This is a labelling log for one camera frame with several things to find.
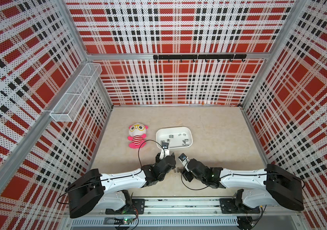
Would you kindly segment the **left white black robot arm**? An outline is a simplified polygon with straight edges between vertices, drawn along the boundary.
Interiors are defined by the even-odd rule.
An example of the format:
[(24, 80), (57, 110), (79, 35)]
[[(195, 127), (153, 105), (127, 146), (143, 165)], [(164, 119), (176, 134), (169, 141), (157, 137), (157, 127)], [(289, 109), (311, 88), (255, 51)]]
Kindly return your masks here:
[(171, 154), (162, 159), (157, 155), (156, 163), (125, 173), (107, 174), (92, 169), (66, 189), (69, 217), (82, 217), (96, 206), (114, 211), (130, 206), (128, 189), (153, 186), (163, 181), (175, 166), (175, 155)]

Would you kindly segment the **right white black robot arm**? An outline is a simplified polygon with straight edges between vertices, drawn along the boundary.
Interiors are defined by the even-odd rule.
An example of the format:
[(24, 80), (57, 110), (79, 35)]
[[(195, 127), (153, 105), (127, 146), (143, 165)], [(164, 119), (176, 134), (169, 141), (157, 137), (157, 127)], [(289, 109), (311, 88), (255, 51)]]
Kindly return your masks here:
[(191, 182), (199, 180), (213, 189), (237, 188), (235, 204), (254, 209), (263, 205), (279, 205), (293, 211), (303, 211), (301, 178), (274, 164), (265, 169), (239, 171), (221, 167), (207, 167), (196, 159), (179, 156), (183, 165), (182, 175)]

